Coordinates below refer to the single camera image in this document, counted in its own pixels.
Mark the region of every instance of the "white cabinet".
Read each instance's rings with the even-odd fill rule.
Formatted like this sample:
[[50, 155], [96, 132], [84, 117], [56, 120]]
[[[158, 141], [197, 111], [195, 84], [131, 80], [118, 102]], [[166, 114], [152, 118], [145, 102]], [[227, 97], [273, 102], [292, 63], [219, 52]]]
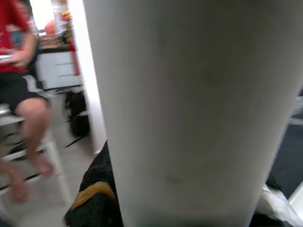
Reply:
[[81, 85], [80, 76], [75, 76], [70, 52], [40, 54], [36, 65], [45, 89]]

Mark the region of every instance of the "red shirt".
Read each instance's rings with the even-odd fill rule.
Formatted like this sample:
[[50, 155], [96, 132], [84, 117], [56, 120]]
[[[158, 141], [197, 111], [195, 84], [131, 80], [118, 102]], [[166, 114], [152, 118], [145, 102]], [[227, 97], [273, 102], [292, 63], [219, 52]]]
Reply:
[[[7, 31], [7, 25], [16, 25], [23, 32], [28, 30], [28, 24], [19, 13], [14, 0], [0, 0], [0, 48], [12, 49], [13, 45], [10, 41], [10, 35]], [[1, 72], [26, 72], [12, 65], [0, 65]]]

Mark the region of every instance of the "black shorts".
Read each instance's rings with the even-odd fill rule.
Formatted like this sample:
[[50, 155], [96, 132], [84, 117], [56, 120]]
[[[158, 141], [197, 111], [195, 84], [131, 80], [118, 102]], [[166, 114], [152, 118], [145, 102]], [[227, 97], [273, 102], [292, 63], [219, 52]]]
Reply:
[[9, 104], [14, 113], [18, 104], [29, 98], [43, 98], [47, 101], [41, 82], [24, 73], [0, 72], [0, 103]]

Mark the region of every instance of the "hand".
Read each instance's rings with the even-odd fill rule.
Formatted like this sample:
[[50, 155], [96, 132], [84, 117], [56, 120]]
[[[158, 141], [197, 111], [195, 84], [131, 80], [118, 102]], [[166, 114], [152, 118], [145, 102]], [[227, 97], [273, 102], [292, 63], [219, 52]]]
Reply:
[[27, 51], [17, 51], [15, 49], [4, 49], [1, 48], [0, 52], [3, 54], [11, 55], [11, 58], [7, 60], [0, 61], [0, 65], [13, 65], [17, 68], [26, 68], [30, 61], [32, 60], [32, 56]]

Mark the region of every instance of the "stool leg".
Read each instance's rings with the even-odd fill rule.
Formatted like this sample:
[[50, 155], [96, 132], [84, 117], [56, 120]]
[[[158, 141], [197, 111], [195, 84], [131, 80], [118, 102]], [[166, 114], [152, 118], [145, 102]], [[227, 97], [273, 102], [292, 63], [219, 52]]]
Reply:
[[66, 181], [64, 171], [62, 169], [61, 161], [58, 155], [58, 149], [55, 143], [53, 142], [53, 137], [50, 131], [46, 133], [44, 144], [46, 146], [46, 152], [55, 167], [55, 174], [58, 180], [63, 202], [65, 205], [70, 205], [72, 203], [71, 193]]

